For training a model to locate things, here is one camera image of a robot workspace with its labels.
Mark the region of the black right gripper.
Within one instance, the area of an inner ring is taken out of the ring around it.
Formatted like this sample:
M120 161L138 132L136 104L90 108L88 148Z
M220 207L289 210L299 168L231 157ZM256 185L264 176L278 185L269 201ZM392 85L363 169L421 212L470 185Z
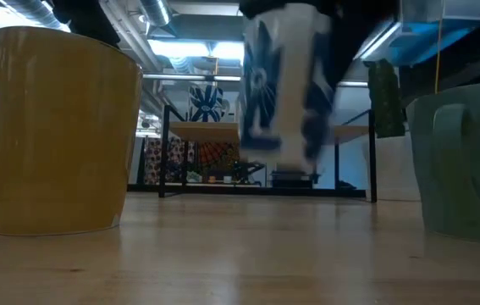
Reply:
M375 27L397 12L397 0L240 0L239 9L252 19L292 3L308 4L321 14L338 15L352 23L335 24L330 35L328 84L333 89L345 77L350 63Z

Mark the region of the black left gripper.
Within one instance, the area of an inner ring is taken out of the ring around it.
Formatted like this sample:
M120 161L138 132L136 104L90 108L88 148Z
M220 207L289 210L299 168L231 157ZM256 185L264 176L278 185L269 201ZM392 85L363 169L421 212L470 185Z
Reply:
M93 22L96 17L98 40L118 47L120 38L107 15L99 8L98 0L52 0L52 12L56 19L79 35L96 33Z

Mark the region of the white mug blue leaf print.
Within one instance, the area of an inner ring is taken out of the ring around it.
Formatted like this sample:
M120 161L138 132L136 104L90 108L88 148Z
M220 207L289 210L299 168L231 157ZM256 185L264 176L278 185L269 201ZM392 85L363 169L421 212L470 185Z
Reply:
M310 3L245 22L239 136L247 156L314 172L334 108L325 74L331 30L330 17Z

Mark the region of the blue flower print mug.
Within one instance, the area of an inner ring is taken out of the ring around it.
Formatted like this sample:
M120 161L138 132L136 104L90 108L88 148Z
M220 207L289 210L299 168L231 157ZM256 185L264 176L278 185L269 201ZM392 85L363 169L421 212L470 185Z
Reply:
M205 85L189 88L190 122L220 122L229 113L229 101L220 87Z

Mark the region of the green mug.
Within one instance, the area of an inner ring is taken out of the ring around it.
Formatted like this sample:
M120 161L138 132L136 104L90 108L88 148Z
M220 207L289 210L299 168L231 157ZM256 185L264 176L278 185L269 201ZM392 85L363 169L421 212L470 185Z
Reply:
M406 109L426 230L480 241L480 84Z

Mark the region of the cactus in white pot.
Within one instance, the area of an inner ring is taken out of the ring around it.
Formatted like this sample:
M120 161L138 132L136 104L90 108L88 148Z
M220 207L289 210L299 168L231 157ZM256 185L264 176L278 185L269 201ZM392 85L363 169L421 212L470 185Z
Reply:
M400 99L398 76L387 60L365 62L371 109L367 113L368 196L373 201L418 201L411 134Z

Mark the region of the yellow mug white inside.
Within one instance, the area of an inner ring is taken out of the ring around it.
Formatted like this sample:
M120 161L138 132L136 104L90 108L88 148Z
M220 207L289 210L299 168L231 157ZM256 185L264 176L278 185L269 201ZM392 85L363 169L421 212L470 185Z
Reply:
M0 235L119 224L142 70L116 47L42 27L0 28Z

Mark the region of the black background machine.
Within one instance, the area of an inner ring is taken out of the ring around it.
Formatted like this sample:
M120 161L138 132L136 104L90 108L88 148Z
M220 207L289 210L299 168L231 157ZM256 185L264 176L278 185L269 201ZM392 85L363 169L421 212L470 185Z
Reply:
M295 170L274 170L271 174L272 188L312 189L318 183L317 172L308 174Z

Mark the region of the wooden shelf riser black legs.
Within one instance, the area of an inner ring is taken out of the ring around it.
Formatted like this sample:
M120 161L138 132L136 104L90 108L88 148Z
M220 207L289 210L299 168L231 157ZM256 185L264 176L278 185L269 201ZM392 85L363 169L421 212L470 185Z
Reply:
M365 110L358 115L345 121L334 129L334 190L345 189L339 185L340 178L340 146L346 142L353 141L359 137L368 137L368 118L367 113L370 109ZM162 161L159 184L157 185L158 196L164 198L164 187L167 185L165 181L165 166L168 162L168 155L166 152L168 146L168 136L170 134L176 135L180 140L185 141L188 146L189 141L193 142L237 142L239 136L237 133L236 123L205 123L205 122L190 122L184 121L183 117L171 106L166 105L163 110L162 122ZM184 152L184 161L182 168L182 178L179 185L186 186L187 179L187 160L186 152ZM368 196L370 203L375 203Z

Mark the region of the colourful patterned cloth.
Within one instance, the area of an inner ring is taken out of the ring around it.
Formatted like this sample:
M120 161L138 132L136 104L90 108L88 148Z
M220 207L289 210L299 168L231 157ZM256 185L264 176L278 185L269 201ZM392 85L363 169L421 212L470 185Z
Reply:
M240 161L237 143L230 142L193 142L170 136L166 149L168 162L165 166L165 181L180 183L184 152L187 160L187 181L208 182L211 176L222 180L225 175L232 175L234 164ZM162 161L162 141L146 138L144 146L144 183L158 185Z

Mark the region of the silver ventilation duct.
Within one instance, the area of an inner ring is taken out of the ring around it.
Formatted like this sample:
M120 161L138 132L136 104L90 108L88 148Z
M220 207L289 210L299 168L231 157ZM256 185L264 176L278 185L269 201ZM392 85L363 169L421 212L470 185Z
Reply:
M162 27L172 19L167 0L139 0L141 10L152 26Z

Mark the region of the black metal rig frame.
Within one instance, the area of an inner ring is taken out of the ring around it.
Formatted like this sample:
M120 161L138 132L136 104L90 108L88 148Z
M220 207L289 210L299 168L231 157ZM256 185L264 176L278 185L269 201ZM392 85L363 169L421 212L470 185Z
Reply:
M239 195L239 196L291 196L291 197L344 197L366 198L364 190L346 189L300 189L300 188L265 188L257 186L233 186L219 184L174 185L164 187L164 197L173 194L214 194L214 195Z

